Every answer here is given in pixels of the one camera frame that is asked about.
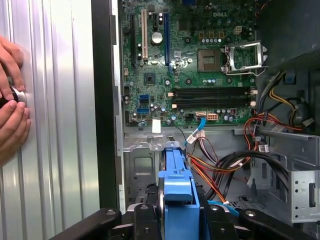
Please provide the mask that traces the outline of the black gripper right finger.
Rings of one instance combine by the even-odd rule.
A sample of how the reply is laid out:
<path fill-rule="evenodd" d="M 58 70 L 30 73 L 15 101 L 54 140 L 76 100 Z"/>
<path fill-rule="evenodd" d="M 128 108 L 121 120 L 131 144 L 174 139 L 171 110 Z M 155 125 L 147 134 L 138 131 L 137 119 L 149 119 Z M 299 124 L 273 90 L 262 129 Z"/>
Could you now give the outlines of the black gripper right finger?
<path fill-rule="evenodd" d="M 313 240 L 300 228 L 292 227 L 262 211 L 247 208 L 226 211 L 226 206 L 208 203 L 205 191 L 196 187 L 200 203 L 201 240 Z"/>

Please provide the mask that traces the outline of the person's left hand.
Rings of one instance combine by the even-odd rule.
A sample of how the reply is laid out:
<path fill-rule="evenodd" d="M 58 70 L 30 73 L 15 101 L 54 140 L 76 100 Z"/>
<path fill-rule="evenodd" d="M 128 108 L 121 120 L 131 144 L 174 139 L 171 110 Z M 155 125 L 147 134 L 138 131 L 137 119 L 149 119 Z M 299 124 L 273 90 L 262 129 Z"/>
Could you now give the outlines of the person's left hand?
<path fill-rule="evenodd" d="M 18 45 L 10 42 L 5 37 L 0 37 L 0 96 L 6 100 L 13 100 L 8 76 L 12 78 L 14 86 L 19 91 L 25 90 L 21 66 L 23 65 L 23 54 Z"/>

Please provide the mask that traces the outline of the person's right hand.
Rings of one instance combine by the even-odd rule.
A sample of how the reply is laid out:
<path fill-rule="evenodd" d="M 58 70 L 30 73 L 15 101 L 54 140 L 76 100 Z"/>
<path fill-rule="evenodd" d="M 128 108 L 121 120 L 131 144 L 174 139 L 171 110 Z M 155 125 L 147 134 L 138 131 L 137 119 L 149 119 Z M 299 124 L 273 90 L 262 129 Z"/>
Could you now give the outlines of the person's right hand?
<path fill-rule="evenodd" d="M 31 127 L 30 110 L 24 102 L 10 100 L 0 109 L 0 166 L 3 167 L 25 143 Z"/>

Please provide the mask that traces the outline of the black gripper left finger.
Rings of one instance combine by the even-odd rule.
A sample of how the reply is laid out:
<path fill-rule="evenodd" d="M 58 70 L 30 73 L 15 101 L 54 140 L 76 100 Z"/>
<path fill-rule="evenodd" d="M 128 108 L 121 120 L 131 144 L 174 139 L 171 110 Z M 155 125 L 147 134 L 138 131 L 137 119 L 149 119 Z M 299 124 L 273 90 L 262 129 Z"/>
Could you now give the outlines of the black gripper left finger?
<path fill-rule="evenodd" d="M 125 213 L 116 208 L 102 208 L 71 227 L 53 240 L 159 240 L 157 216 L 158 187 L 151 183 Z"/>

